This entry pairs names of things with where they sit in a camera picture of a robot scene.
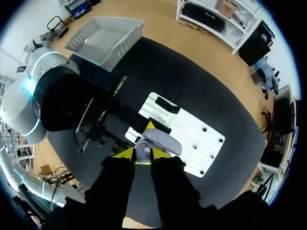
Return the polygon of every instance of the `black storage box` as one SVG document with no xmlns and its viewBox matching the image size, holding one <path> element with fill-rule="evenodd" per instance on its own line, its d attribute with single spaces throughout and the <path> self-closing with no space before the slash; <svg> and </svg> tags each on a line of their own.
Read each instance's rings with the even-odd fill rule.
<svg viewBox="0 0 307 230">
<path fill-rule="evenodd" d="M 225 21 L 223 19 L 205 8 L 192 3 L 186 3 L 184 5 L 182 14 L 209 26 L 217 32 L 221 32 L 225 27 Z"/>
</svg>

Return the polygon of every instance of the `cable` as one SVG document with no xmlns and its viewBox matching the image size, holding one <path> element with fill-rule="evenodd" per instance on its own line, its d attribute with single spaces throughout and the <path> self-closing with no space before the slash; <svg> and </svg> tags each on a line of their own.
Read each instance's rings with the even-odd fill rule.
<svg viewBox="0 0 307 230">
<path fill-rule="evenodd" d="M 270 191 L 271 186 L 272 186 L 272 182 L 273 182 L 273 177 L 272 177 L 272 179 L 271 179 L 271 182 L 270 182 L 270 185 L 269 185 L 269 189 L 267 190 L 267 194 L 266 194 L 266 196 L 265 196 L 265 198 L 264 198 L 264 201 L 266 201 L 266 199 L 268 198 L 269 191 Z"/>
<path fill-rule="evenodd" d="M 272 185 L 272 182 L 273 182 L 273 176 L 274 176 L 274 174 L 272 173 L 272 174 L 269 176 L 269 178 L 268 178 L 262 185 L 260 185 L 260 187 L 259 187 L 259 188 L 257 189 L 257 191 L 256 191 L 256 194 L 259 195 L 259 194 L 262 192 L 262 190 L 265 188 L 265 185 L 271 180 L 270 185 L 269 185 L 269 188 L 268 188 L 268 190 L 266 191 L 267 194 L 266 194 L 264 200 L 266 200 L 266 198 L 267 198 L 268 195 L 269 195 L 269 191 L 270 191 L 270 188 L 271 188 L 271 185 Z"/>
<path fill-rule="evenodd" d="M 81 145 L 81 141 L 77 141 L 75 129 L 73 130 L 73 139 L 75 140 L 76 145 Z"/>
<path fill-rule="evenodd" d="M 56 183 L 56 187 L 54 188 L 53 190 L 53 193 L 52 193 L 52 197 L 51 197 L 51 201 L 50 201 L 50 210 L 52 211 L 53 208 L 52 208 L 52 201 L 53 201 L 53 198 L 54 198 L 54 194 L 56 193 L 56 190 L 57 190 L 57 187 L 59 185 L 59 178 L 57 176 L 57 170 L 61 169 L 61 168 L 64 168 L 65 166 L 62 166 L 62 167 L 58 167 L 56 170 L 55 170 L 55 175 L 56 175 L 56 179 L 57 179 L 57 183 Z"/>
</svg>

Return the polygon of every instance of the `yellow tape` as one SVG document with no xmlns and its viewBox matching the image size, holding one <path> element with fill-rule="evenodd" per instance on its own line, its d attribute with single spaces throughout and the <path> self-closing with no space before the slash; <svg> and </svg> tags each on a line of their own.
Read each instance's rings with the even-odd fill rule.
<svg viewBox="0 0 307 230">
<path fill-rule="evenodd" d="M 153 149 L 153 157 L 154 159 L 158 159 L 158 158 L 161 158 L 161 157 L 164 157 L 164 158 L 171 158 L 172 156 L 166 152 L 162 152 L 161 150 L 155 148 L 155 147 L 152 147 Z"/>
<path fill-rule="evenodd" d="M 146 126 L 144 132 L 145 132 L 146 130 L 148 130 L 148 129 L 151 129 L 151 128 L 155 128 L 155 127 L 154 127 L 153 123 L 150 121 L 150 122 L 148 123 L 148 125 Z"/>
<path fill-rule="evenodd" d="M 122 157 L 124 157 L 124 158 L 127 158 L 127 159 L 131 160 L 133 149 L 134 149 L 134 147 L 131 147 L 131 148 L 129 148 L 129 149 L 127 149 L 127 150 L 125 150 L 125 151 L 115 155 L 114 158 L 122 158 Z"/>
</svg>

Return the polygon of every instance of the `metal rack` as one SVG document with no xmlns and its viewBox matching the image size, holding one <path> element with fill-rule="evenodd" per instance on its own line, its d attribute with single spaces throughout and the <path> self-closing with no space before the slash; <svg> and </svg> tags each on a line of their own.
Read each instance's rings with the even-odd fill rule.
<svg viewBox="0 0 307 230">
<path fill-rule="evenodd" d="M 14 80 L 0 75 L 0 105 L 6 90 L 13 83 Z M 35 146 L 32 144 L 20 144 L 19 133 L 9 127 L 2 119 L 0 119 L 0 132 L 2 133 L 9 158 L 20 164 L 21 161 L 24 161 L 22 164 L 25 169 L 31 171 L 32 159 L 35 157 Z M 32 154 L 29 153 L 27 147 L 33 147 Z M 25 148 L 25 155 L 18 157 L 17 150 L 19 148 Z"/>
</svg>

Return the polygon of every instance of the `office chair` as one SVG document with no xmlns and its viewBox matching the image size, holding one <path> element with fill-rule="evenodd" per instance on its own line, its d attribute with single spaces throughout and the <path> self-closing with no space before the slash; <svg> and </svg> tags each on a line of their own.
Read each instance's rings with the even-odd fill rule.
<svg viewBox="0 0 307 230">
<path fill-rule="evenodd" d="M 267 140 L 273 139 L 277 145 L 283 146 L 282 134 L 276 130 L 276 126 L 272 123 L 272 114 L 267 112 L 261 112 L 261 115 L 265 116 L 267 126 L 262 133 L 268 132 Z"/>
<path fill-rule="evenodd" d="M 37 44 L 34 39 L 32 40 L 33 41 L 33 45 L 34 45 L 34 48 L 33 48 L 33 52 L 41 47 L 43 47 L 43 44 Z"/>
</svg>

